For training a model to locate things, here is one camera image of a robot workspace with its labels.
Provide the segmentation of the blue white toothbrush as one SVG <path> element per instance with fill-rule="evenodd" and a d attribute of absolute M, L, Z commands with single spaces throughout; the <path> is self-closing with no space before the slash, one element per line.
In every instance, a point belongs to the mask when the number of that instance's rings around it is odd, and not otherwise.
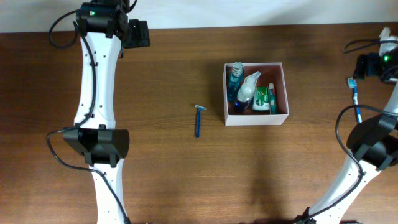
<path fill-rule="evenodd" d="M 358 86 L 354 78 L 348 78 L 348 86 L 353 91 L 353 104 L 358 105 Z M 355 115 L 358 123 L 362 122 L 361 112 L 359 107 L 355 107 Z"/>

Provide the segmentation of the green white toothpaste tube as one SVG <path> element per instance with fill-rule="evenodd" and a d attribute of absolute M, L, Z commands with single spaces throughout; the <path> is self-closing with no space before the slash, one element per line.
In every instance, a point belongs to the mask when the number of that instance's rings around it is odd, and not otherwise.
<path fill-rule="evenodd" d="M 276 115 L 277 114 L 277 100 L 276 100 L 275 88 L 274 88 L 273 83 L 269 84 L 269 104 L 270 104 L 270 109 L 271 109 L 271 115 Z"/>

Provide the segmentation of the teal mouthwash bottle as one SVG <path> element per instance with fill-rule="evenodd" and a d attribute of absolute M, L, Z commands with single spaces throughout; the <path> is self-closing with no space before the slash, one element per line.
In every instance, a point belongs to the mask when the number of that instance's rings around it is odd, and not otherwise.
<path fill-rule="evenodd" d="M 244 65 L 241 62 L 235 62 L 233 64 L 228 82 L 227 100 L 229 102 L 233 102 L 236 99 L 243 76 Z"/>

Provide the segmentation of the green soap bar packet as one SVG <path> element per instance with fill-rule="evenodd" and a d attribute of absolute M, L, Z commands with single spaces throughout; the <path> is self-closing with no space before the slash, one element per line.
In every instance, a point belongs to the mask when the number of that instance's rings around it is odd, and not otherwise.
<path fill-rule="evenodd" d="M 252 109 L 254 111 L 269 111 L 269 89 L 267 86 L 259 86 L 256 88 Z"/>

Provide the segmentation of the clear spray bottle blue liquid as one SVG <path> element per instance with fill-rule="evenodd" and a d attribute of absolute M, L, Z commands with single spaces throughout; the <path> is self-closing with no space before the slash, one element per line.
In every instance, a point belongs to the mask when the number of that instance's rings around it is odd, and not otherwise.
<path fill-rule="evenodd" d="M 261 72 L 257 71 L 252 75 L 248 75 L 244 79 L 244 82 L 238 91 L 236 101 L 234 102 L 235 112 L 242 113 L 250 105 L 257 88 L 257 81 L 260 76 Z"/>

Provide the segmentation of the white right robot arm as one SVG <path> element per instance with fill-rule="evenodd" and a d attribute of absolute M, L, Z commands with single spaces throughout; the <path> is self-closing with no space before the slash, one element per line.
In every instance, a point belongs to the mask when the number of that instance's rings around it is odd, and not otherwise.
<path fill-rule="evenodd" d="M 357 80 L 377 77 L 383 83 L 397 84 L 397 36 L 388 27 L 376 39 L 359 39 L 360 49 L 379 47 L 377 53 L 361 54 L 357 58 L 353 76 L 347 80 L 353 91 L 353 104 L 339 113 L 335 126 L 350 109 L 355 110 L 357 124 L 342 142 L 336 139 L 346 159 L 336 179 L 323 197 L 307 207 L 295 223 L 342 223 L 342 218 L 365 186 L 388 167 L 397 165 L 397 90 L 394 89 L 387 105 L 380 110 L 358 102 Z"/>

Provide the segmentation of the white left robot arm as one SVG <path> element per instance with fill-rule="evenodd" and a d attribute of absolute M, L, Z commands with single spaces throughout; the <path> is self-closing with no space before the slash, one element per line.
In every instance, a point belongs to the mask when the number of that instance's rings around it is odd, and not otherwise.
<path fill-rule="evenodd" d="M 146 21 L 130 19 L 135 1 L 90 1 L 75 11 L 83 52 L 80 104 L 64 141 L 84 158 L 95 184 L 98 223 L 129 223 L 122 170 L 129 132 L 116 128 L 116 64 L 125 49 L 150 46 Z"/>

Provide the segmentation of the blue disposable razor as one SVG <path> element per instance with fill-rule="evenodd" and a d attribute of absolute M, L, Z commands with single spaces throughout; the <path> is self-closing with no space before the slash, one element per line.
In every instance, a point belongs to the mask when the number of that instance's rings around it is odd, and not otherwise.
<path fill-rule="evenodd" d="M 204 107 L 204 106 L 200 106 L 200 105 L 195 105 L 195 108 L 197 109 L 196 126 L 195 126 L 195 137 L 199 138 L 200 137 L 200 130 L 201 130 L 201 112 L 207 110 L 207 108 Z"/>

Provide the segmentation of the white cardboard box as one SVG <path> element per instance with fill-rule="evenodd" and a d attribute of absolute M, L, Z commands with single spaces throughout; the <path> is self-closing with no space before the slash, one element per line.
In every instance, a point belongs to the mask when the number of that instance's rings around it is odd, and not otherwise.
<path fill-rule="evenodd" d="M 285 77 L 282 63 L 244 63 L 244 76 L 261 72 L 258 86 L 274 84 L 277 114 L 266 111 L 254 111 L 252 105 L 242 113 L 234 111 L 234 106 L 227 99 L 228 80 L 232 70 L 232 64 L 226 63 L 223 71 L 223 101 L 224 101 L 224 124 L 226 126 L 259 126 L 259 125 L 281 125 L 289 116 L 289 103 L 287 98 Z"/>

